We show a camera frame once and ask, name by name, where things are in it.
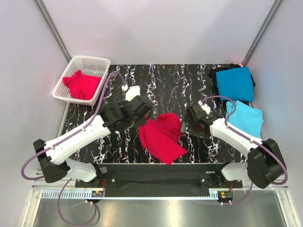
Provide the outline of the aluminium corner post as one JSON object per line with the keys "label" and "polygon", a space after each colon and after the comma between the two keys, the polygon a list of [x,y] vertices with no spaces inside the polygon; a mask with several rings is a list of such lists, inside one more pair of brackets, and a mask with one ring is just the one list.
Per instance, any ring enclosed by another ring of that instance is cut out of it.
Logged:
{"label": "aluminium corner post", "polygon": [[242,61],[242,65],[243,66],[247,66],[249,61],[251,60],[255,50],[257,49],[263,35],[266,33],[267,29],[269,28],[271,22],[273,21],[275,15],[277,14],[277,12],[279,11],[280,7],[283,4],[283,0],[275,0],[267,14],[267,16],[265,17],[260,29],[258,30],[247,54],[244,57],[244,60]]}
{"label": "aluminium corner post", "polygon": [[47,7],[44,4],[43,0],[33,0],[33,2],[35,3],[37,9],[39,10],[40,14],[42,15],[46,25],[48,26],[51,34],[53,35],[56,43],[59,46],[59,49],[61,50],[64,58],[66,59],[67,62],[69,62],[71,60],[71,55],[63,41],[63,39],[61,38],[56,25],[47,9]]}

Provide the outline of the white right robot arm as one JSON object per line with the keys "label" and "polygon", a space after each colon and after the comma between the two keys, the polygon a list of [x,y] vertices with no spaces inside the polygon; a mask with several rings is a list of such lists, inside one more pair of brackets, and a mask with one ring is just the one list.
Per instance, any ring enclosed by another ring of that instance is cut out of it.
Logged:
{"label": "white right robot arm", "polygon": [[277,142],[251,136],[210,113],[210,108],[196,104],[186,109],[182,120],[182,132],[207,139],[210,136],[223,140],[246,158],[245,163],[229,163],[216,171],[215,182],[226,187],[232,181],[250,180],[258,188],[265,189],[287,171]]}

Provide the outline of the aluminium frame rail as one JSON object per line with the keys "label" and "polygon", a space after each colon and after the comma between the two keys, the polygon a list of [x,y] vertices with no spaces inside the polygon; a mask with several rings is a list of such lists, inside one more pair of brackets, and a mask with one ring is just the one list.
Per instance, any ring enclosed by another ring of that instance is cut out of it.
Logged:
{"label": "aluminium frame rail", "polygon": [[206,172],[108,172],[98,183],[86,183],[82,180],[72,180],[68,189],[122,189],[125,187],[168,188],[193,187],[203,189],[238,189],[246,187],[250,180],[246,177],[228,181],[214,171]]}

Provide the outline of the red t shirt in basket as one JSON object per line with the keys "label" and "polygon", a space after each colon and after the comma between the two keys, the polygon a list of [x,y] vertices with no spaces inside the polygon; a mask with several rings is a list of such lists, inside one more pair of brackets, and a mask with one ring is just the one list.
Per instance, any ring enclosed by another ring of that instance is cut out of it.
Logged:
{"label": "red t shirt in basket", "polygon": [[71,77],[63,77],[62,82],[70,90],[72,98],[90,100],[93,98],[101,79],[101,77],[85,75],[81,70],[78,70]]}

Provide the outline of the right aluminium corner post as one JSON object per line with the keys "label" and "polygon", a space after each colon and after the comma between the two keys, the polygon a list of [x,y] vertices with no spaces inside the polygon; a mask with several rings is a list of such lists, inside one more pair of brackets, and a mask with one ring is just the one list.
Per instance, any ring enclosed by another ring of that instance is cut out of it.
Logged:
{"label": "right aluminium corner post", "polygon": [[258,30],[247,54],[244,57],[244,60],[242,61],[242,65],[243,66],[247,66],[249,61],[251,60],[255,50],[257,49],[263,35],[266,33],[267,29],[269,28],[271,22],[273,21],[275,15],[277,14],[277,12],[279,11],[280,7],[283,4],[283,0],[275,0],[267,14],[267,16],[265,17],[260,29]]}

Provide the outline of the folded light blue t shirt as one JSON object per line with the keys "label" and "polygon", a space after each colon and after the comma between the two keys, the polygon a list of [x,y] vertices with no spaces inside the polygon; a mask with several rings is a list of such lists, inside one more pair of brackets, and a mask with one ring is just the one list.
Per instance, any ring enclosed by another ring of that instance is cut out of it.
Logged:
{"label": "folded light blue t shirt", "polygon": [[236,101],[236,111],[230,116],[228,122],[243,132],[259,138],[264,122],[262,111],[251,108],[241,101]]}

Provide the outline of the left aluminium corner post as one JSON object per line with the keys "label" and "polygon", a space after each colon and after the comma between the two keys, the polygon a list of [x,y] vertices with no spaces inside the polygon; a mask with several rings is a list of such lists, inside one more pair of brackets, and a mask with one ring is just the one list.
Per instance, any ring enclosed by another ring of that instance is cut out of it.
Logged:
{"label": "left aluminium corner post", "polygon": [[71,60],[71,55],[63,41],[63,39],[61,38],[56,25],[47,9],[47,7],[44,4],[43,0],[33,0],[33,2],[35,3],[37,9],[39,10],[40,14],[42,15],[46,25],[48,26],[51,34],[53,35],[56,43],[59,46],[59,49],[61,50],[64,58],[66,59],[67,62],[69,62]]}

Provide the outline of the white plastic basket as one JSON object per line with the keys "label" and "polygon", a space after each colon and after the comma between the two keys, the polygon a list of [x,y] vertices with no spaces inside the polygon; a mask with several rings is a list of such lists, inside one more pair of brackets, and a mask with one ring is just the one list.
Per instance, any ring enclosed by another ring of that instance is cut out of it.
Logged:
{"label": "white plastic basket", "polygon": [[[52,91],[52,96],[68,103],[94,106],[108,76],[110,65],[111,61],[102,57],[87,55],[76,55],[72,57],[56,83]],[[70,88],[64,84],[63,79],[72,77],[77,71],[81,71],[83,75],[99,79],[99,84],[91,99],[75,98],[71,95]]]}

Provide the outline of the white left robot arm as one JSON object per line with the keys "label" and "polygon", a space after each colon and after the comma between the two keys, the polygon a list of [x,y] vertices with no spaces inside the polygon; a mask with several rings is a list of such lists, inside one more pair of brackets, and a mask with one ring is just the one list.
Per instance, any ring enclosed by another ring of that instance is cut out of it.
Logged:
{"label": "white left robot arm", "polygon": [[36,140],[33,145],[45,181],[55,183],[67,177],[98,187],[104,178],[98,165],[75,161],[70,156],[113,132],[146,124],[151,114],[151,103],[143,96],[135,96],[130,101],[104,105],[95,117],[54,140]]}

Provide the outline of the red t shirt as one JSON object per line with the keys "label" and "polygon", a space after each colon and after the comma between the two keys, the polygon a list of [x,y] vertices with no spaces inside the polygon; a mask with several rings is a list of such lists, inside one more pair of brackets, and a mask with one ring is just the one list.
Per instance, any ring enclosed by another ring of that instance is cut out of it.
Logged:
{"label": "red t shirt", "polygon": [[72,98],[90,100],[93,98],[101,79],[101,77],[85,75],[81,70],[78,70],[71,77],[63,77],[62,82],[70,90]]}
{"label": "red t shirt", "polygon": [[142,147],[167,165],[187,153],[179,144],[181,136],[181,121],[174,113],[161,114],[156,120],[148,119],[145,125],[139,127]]}

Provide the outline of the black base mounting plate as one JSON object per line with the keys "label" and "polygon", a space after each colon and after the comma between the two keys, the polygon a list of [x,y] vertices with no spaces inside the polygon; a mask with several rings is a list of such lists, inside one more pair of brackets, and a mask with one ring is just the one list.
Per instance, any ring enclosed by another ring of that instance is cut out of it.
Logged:
{"label": "black base mounting plate", "polygon": [[105,198],[161,199],[216,197],[216,190],[242,188],[228,182],[219,171],[224,164],[99,164],[105,168]]}

